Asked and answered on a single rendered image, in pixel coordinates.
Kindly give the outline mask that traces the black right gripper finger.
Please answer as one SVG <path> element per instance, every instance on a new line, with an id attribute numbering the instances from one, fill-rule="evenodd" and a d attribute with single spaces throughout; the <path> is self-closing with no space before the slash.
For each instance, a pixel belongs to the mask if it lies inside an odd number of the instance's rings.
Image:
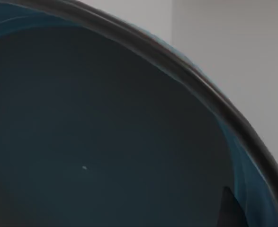
<path id="1" fill-rule="evenodd" d="M 245 213 L 229 187 L 223 188 L 218 227 L 247 227 Z"/>

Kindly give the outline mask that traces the dark blue bowl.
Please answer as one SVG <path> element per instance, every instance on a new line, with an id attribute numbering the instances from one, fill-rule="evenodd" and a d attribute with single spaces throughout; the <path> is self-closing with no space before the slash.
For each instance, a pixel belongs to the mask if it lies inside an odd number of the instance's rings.
<path id="1" fill-rule="evenodd" d="M 189 60 L 76 0 L 0 0 L 0 227 L 278 227 L 278 165 Z"/>

